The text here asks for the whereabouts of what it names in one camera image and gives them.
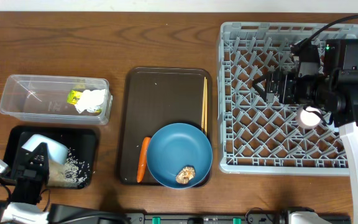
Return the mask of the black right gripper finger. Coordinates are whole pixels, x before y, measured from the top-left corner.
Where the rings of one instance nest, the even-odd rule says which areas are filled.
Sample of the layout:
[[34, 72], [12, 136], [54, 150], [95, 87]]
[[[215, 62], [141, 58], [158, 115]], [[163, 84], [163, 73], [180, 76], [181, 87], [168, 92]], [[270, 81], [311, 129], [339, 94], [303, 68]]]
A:
[[261, 83], [262, 81], [266, 81], [268, 79], [269, 74], [262, 75], [259, 78], [256, 78], [252, 81], [252, 86], [257, 86], [258, 83]]
[[252, 87], [266, 103], [273, 103], [274, 101], [273, 93], [266, 92], [264, 89], [259, 87], [257, 83], [252, 83]]

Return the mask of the light blue small bowl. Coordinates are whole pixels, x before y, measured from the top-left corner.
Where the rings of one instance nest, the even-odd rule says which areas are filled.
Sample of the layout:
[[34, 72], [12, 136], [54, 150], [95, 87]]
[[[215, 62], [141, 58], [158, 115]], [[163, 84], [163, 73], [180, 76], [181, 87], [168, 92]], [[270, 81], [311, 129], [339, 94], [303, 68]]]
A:
[[68, 148], [62, 143], [50, 139], [46, 136], [34, 134], [29, 138], [29, 140], [24, 143], [22, 148], [32, 152], [41, 143], [45, 143], [47, 145], [49, 159], [61, 165], [64, 165], [66, 163]]

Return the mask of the white rice pile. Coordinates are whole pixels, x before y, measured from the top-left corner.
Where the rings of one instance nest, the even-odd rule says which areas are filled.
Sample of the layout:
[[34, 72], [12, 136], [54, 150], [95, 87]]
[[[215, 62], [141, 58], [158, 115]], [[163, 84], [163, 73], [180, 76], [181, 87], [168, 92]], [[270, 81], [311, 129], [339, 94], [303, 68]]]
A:
[[53, 160], [48, 161], [48, 187], [64, 189], [82, 189], [91, 178], [91, 164], [75, 155], [75, 150], [68, 150], [64, 165]]

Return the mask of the pink plastic cup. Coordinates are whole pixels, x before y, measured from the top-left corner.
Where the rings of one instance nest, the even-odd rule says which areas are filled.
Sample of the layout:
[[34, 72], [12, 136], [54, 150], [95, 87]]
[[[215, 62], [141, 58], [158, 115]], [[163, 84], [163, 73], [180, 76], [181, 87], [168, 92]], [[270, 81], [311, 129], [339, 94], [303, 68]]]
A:
[[304, 109], [301, 107], [296, 111], [295, 121], [303, 129], [313, 129], [321, 122], [319, 115], [321, 115], [321, 111], [317, 108], [307, 106]]

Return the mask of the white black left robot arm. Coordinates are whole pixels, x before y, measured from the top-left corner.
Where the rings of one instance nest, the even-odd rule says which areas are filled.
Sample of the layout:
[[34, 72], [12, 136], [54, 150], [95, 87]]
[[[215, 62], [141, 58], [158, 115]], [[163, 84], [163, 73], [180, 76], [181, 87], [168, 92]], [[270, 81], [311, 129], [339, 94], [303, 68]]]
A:
[[16, 187], [0, 202], [0, 223], [129, 223], [125, 215], [83, 210], [53, 204], [50, 210], [40, 210], [37, 203], [49, 173], [64, 167], [68, 149], [60, 143], [25, 143], [24, 155], [16, 170]]

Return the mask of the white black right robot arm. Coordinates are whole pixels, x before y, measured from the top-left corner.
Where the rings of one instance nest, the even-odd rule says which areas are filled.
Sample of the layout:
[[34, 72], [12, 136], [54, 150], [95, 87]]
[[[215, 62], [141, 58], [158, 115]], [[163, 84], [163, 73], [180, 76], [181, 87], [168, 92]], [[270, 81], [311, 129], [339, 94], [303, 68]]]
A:
[[328, 39], [324, 62], [318, 47], [309, 40], [292, 45], [298, 63], [294, 72], [276, 69], [252, 82], [253, 89], [265, 102], [275, 95], [284, 105], [302, 105], [303, 111], [322, 117], [339, 130], [346, 152], [351, 180], [354, 222], [358, 223], [358, 39]]

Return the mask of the grey dishwasher rack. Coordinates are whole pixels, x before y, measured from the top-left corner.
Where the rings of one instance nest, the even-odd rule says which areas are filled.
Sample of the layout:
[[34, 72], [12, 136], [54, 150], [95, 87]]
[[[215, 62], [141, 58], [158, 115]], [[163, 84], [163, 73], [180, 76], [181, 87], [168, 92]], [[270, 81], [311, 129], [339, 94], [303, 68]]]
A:
[[320, 55], [328, 39], [358, 39], [358, 24], [225, 22], [218, 38], [220, 170], [228, 174], [347, 176], [337, 128], [303, 129], [297, 106], [267, 103], [252, 81], [297, 63], [291, 45], [312, 37]]

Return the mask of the black plastic tray bin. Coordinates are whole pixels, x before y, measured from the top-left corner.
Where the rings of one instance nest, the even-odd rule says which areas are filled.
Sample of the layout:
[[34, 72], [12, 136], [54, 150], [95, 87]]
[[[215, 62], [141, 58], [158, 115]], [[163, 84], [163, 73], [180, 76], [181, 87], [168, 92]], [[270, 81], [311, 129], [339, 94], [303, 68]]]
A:
[[83, 189], [90, 184], [99, 143], [98, 135], [92, 129], [16, 126], [10, 132], [3, 157], [9, 167], [13, 166], [17, 151], [35, 134], [58, 141], [68, 148], [70, 179], [75, 183], [66, 185], [66, 189]]

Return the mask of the wooden chopstick right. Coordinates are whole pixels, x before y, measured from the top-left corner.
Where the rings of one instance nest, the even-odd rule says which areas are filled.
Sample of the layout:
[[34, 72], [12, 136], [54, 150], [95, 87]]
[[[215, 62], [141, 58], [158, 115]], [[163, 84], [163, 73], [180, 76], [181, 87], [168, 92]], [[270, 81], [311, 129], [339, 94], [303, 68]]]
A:
[[206, 108], [205, 108], [205, 135], [208, 136], [208, 84], [207, 84], [207, 95], [206, 95]]

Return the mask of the wooden chopstick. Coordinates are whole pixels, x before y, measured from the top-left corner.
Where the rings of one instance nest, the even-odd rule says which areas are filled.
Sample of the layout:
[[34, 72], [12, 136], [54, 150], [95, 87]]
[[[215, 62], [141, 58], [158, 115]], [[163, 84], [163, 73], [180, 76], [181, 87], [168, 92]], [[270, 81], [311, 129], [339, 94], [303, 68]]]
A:
[[207, 95], [207, 80], [206, 77], [204, 77], [204, 83], [203, 83], [203, 101], [202, 101], [202, 114], [201, 114], [201, 130], [205, 133], [204, 127], [205, 127], [205, 108], [206, 108], [206, 95]]
[[208, 136], [208, 84], [207, 84], [207, 95], [206, 95], [206, 108], [205, 108], [205, 135]]

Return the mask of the clear plastic bin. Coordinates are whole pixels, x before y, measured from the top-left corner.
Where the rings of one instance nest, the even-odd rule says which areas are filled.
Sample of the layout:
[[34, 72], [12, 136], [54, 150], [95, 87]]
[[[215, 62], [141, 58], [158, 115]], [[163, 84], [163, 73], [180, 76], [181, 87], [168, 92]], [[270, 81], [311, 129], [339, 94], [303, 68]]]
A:
[[0, 113], [28, 122], [105, 125], [112, 99], [103, 78], [11, 75]]

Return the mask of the wooden chopstick left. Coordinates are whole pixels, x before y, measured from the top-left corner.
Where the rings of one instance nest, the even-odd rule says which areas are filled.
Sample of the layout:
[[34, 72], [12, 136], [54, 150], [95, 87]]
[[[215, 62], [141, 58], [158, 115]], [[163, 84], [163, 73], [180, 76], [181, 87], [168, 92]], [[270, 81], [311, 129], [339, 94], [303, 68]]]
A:
[[203, 101], [202, 101], [202, 114], [201, 114], [201, 130], [205, 133], [204, 127], [205, 127], [205, 108], [206, 108], [206, 95], [207, 95], [207, 80], [206, 77], [204, 77], [204, 83], [203, 83]]

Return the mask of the dark blue plate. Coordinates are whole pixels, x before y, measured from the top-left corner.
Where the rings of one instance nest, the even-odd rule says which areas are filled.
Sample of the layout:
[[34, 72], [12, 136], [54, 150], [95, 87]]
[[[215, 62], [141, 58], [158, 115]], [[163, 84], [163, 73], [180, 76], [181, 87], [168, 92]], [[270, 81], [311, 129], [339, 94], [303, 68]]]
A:
[[[205, 180], [213, 163], [213, 150], [209, 139], [197, 127], [186, 123], [173, 123], [159, 129], [147, 150], [147, 167], [151, 176], [171, 189], [188, 189]], [[195, 176], [186, 184], [176, 181], [186, 167], [195, 170]]]

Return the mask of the orange carrot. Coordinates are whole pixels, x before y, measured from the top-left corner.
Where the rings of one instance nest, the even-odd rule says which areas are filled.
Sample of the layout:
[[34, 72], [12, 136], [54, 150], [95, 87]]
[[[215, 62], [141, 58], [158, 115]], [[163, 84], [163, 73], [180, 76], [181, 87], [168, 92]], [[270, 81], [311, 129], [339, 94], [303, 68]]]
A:
[[150, 143], [151, 138], [145, 137], [142, 142], [142, 147], [139, 154], [139, 163], [138, 163], [138, 169], [137, 169], [137, 177], [136, 181], [137, 183], [142, 182], [145, 174], [145, 169], [147, 167], [147, 150]]

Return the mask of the brown mushroom piece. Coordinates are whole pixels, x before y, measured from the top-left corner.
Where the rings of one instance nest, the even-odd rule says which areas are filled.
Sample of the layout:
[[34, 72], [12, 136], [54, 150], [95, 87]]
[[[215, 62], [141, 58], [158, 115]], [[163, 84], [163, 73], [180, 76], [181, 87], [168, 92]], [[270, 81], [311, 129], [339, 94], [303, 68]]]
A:
[[186, 166], [177, 174], [175, 180], [179, 184], [188, 184], [191, 179], [196, 175], [195, 168], [192, 166]]

